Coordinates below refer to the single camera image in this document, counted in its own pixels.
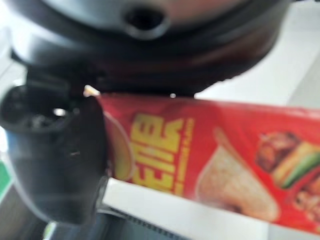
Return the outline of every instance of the food image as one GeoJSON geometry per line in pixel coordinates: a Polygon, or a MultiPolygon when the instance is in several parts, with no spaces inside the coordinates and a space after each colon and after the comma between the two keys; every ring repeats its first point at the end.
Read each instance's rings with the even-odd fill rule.
{"type": "Polygon", "coordinates": [[[106,128],[113,164],[114,177],[119,180],[128,180],[135,169],[135,160],[130,142],[122,126],[111,116],[106,116],[106,128]]]}
{"type": "Polygon", "coordinates": [[[320,146],[299,140],[292,133],[270,133],[260,141],[256,163],[282,188],[292,187],[320,166],[320,146]]]}
{"type": "Polygon", "coordinates": [[[320,174],[298,192],[294,206],[309,220],[320,223],[320,174]]]}
{"type": "MultiPolygon", "coordinates": [[[[292,133],[270,133],[259,143],[256,163],[270,173],[278,187],[289,189],[320,166],[320,146],[299,140],[292,133]]],[[[301,188],[293,205],[310,221],[320,223],[320,174],[301,188]]]]}
{"type": "Polygon", "coordinates": [[[262,135],[256,162],[263,170],[271,172],[300,142],[290,132],[262,135]]]}
{"type": "Polygon", "coordinates": [[[198,200],[247,216],[275,221],[280,210],[267,189],[244,164],[221,129],[215,136],[219,147],[199,176],[198,200]]]}

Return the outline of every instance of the green vegetable image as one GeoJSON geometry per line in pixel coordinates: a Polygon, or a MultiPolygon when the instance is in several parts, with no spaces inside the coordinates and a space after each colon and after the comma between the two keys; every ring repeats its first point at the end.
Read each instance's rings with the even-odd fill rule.
{"type": "Polygon", "coordinates": [[[283,189],[290,188],[295,182],[301,179],[306,173],[320,165],[320,152],[306,156],[289,174],[282,184],[283,189]]]}

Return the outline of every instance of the screw hole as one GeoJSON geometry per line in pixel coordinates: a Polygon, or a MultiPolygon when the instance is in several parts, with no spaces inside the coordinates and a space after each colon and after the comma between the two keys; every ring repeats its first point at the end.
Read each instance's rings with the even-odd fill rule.
{"type": "Polygon", "coordinates": [[[127,12],[124,19],[129,25],[138,30],[150,31],[160,26],[165,16],[158,10],[136,7],[127,12]]]}
{"type": "Polygon", "coordinates": [[[148,7],[134,7],[124,15],[126,31],[137,39],[155,39],[163,35],[169,21],[163,12],[148,7]]]}

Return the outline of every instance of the black plastic bracket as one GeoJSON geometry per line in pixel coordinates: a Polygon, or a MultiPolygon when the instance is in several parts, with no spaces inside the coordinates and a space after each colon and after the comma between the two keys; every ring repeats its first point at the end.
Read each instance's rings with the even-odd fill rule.
{"type": "Polygon", "coordinates": [[[84,224],[96,213],[107,143],[100,104],[74,86],[30,70],[4,97],[0,126],[6,166],[27,206],[45,221],[84,224]]]}

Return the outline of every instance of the red plastic wrapper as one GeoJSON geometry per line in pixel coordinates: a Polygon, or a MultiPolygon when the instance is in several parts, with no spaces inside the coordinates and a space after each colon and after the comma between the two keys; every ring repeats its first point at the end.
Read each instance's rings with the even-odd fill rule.
{"type": "Polygon", "coordinates": [[[103,95],[113,177],[320,234],[320,110],[103,95]]]}

